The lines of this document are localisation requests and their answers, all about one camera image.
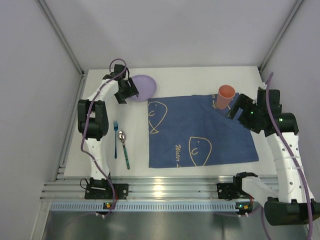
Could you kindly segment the purple plastic plate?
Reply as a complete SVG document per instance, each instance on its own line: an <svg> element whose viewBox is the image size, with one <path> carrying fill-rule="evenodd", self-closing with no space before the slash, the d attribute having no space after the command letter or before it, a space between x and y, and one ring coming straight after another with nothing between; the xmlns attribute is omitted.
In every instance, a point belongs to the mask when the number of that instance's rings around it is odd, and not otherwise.
<svg viewBox="0 0 320 240"><path fill-rule="evenodd" d="M152 98L157 91L156 81L149 75L138 74L132 77L133 83L138 90L138 96L129 98L133 102L144 102Z"/></svg>

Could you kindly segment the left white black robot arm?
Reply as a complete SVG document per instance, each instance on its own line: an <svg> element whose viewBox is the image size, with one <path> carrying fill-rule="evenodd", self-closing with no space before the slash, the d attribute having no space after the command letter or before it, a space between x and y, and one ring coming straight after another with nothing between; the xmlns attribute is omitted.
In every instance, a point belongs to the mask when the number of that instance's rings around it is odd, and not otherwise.
<svg viewBox="0 0 320 240"><path fill-rule="evenodd" d="M125 64L115 64L113 71L102 78L99 87L86 99L77 103L77 127L82 134L80 150L91 160L90 177L107 180L110 175L108 163L102 155L102 138L109 131L106 101L115 97L118 104L139 94Z"/></svg>

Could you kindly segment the orange plastic cup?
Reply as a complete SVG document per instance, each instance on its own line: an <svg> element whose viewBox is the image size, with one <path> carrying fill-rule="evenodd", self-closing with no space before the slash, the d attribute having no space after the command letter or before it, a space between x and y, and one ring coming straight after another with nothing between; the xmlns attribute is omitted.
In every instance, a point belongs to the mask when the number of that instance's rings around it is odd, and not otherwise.
<svg viewBox="0 0 320 240"><path fill-rule="evenodd" d="M222 85L218 89L216 107L220 110L225 109L236 95L235 89L230 85Z"/></svg>

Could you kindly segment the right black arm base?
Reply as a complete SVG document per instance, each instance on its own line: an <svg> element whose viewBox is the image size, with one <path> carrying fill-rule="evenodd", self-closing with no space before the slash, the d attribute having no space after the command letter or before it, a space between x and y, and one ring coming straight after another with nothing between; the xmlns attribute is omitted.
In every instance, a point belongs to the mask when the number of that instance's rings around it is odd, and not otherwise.
<svg viewBox="0 0 320 240"><path fill-rule="evenodd" d="M220 200L249 199L250 195L243 191L242 183L218 183L217 195Z"/></svg>

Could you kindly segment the blue fish-pattern cloth placemat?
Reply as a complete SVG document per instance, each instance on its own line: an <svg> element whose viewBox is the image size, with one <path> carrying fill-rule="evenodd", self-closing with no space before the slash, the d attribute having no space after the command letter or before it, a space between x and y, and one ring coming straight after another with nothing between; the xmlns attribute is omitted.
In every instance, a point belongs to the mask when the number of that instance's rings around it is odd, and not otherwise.
<svg viewBox="0 0 320 240"><path fill-rule="evenodd" d="M226 117L235 103L216 107L217 95L151 98L147 103L149 167L207 167L259 160L250 130Z"/></svg>

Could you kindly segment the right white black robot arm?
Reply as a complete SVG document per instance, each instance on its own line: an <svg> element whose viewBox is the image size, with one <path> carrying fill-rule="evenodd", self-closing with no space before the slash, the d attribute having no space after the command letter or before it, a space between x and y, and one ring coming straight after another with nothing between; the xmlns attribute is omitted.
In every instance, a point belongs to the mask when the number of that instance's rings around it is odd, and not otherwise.
<svg viewBox="0 0 320 240"><path fill-rule="evenodd" d="M257 100L240 94L227 113L233 119L238 111L238 121L246 129L264 132L274 158L278 190L267 186L257 174L241 172L233 176L233 192L238 196L251 196L263 208L272 226L307 225L320 217L317 202L306 180L299 150L299 128L291 112L283 112L280 91L257 90Z"/></svg>

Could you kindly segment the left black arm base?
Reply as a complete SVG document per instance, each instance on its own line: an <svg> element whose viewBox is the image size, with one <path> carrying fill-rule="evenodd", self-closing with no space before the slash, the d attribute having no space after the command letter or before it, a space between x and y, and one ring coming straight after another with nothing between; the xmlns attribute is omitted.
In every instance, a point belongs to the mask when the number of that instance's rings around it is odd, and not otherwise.
<svg viewBox="0 0 320 240"><path fill-rule="evenodd" d="M129 185L126 183L113 184L115 190L115 199L124 199L128 196ZM113 199L112 188L107 186L94 186L87 185L84 198L86 200L112 200Z"/></svg>

